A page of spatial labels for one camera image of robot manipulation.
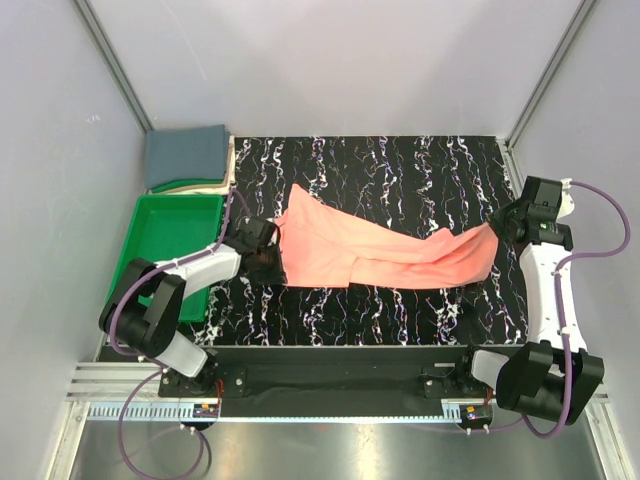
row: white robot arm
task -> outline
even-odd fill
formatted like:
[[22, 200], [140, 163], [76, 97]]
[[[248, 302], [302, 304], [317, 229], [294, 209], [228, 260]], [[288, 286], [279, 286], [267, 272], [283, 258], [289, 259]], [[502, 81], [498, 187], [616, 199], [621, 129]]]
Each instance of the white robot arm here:
[[571, 255], [568, 226], [556, 223], [573, 210], [569, 182], [528, 177], [522, 196], [494, 213], [489, 223], [503, 240], [513, 242], [527, 288], [527, 343], [508, 358], [487, 350], [471, 357], [470, 376], [496, 391], [498, 406], [557, 421], [564, 398], [564, 345], [568, 333], [573, 360], [571, 411], [573, 423], [604, 376], [602, 359], [587, 353], [576, 320], [570, 264], [562, 267], [560, 287], [566, 327], [561, 329], [556, 305], [556, 270]]
[[129, 299], [117, 319], [116, 337], [145, 357], [197, 380], [215, 352], [205, 352], [177, 331], [183, 299], [239, 273], [257, 283], [285, 283], [279, 238], [274, 223], [249, 218], [241, 222], [234, 233], [225, 236], [214, 254], [203, 255], [184, 265], [181, 259], [158, 264], [141, 258], [132, 260], [102, 311], [100, 328], [109, 331], [116, 307], [140, 278], [158, 267], [176, 265], [154, 276], [141, 288], [139, 295], [151, 298], [148, 307], [140, 304], [139, 295]]

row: gray wall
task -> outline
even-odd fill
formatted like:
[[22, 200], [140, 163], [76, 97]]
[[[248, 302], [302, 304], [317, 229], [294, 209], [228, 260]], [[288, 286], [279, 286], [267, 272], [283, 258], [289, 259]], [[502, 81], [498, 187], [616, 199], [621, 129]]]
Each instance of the gray wall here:
[[0, 470], [43, 478], [137, 193], [143, 136], [70, 0], [0, 1]]
[[[577, 262], [572, 272], [580, 329], [589, 351], [604, 357], [605, 381], [635, 470], [640, 472], [637, 415], [640, 344], [640, 3], [600, 2], [533, 121], [516, 146], [526, 174], [573, 177], [619, 200], [635, 239], [623, 255]], [[622, 239], [615, 211], [574, 189], [569, 217], [576, 251]]]
[[504, 136], [579, 0], [91, 0], [156, 128]]

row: black patterned table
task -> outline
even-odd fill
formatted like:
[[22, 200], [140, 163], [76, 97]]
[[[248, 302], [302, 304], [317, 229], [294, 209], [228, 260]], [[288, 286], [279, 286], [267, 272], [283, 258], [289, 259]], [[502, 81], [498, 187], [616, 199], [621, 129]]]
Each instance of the black patterned table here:
[[[298, 183], [327, 205], [425, 238], [479, 225], [513, 198], [493, 137], [238, 138], [236, 152], [238, 189], [262, 217], [281, 215]], [[212, 287], [206, 323], [181, 326], [201, 346], [504, 344], [523, 342], [526, 328], [524, 280], [502, 244], [489, 278], [459, 288], [236, 278]]]

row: pink cloth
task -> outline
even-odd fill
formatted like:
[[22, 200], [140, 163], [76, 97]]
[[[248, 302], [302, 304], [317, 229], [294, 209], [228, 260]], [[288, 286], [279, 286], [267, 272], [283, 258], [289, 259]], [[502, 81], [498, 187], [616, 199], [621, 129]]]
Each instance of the pink cloth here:
[[420, 240], [323, 205], [297, 184], [275, 222], [291, 287], [457, 287], [487, 278], [498, 248], [486, 223]]

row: black bracket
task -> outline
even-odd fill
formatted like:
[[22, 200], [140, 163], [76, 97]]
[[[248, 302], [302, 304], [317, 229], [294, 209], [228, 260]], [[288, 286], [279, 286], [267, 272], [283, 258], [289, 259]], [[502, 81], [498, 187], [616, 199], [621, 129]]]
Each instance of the black bracket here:
[[[567, 425], [580, 416], [604, 377], [604, 363], [584, 350], [572, 353], [571, 409]], [[527, 342], [502, 367], [496, 385], [498, 406], [556, 422], [564, 400], [564, 377], [551, 373], [558, 365], [564, 373], [564, 352], [548, 342]]]
[[222, 380], [224, 392], [223, 398], [242, 398], [247, 384], [247, 368], [241, 364], [230, 364], [214, 367], [210, 379], [203, 382], [201, 379], [191, 379], [174, 370], [163, 373], [160, 379], [158, 396], [173, 398], [202, 398], [217, 396], [215, 382]]
[[[98, 324], [107, 333], [116, 307], [127, 291], [156, 265], [142, 258], [129, 262], [105, 305]], [[161, 272], [143, 284], [122, 310], [116, 337], [141, 354], [155, 358], [169, 346], [178, 328], [186, 282], [178, 275]], [[148, 307], [139, 297], [149, 297]]]

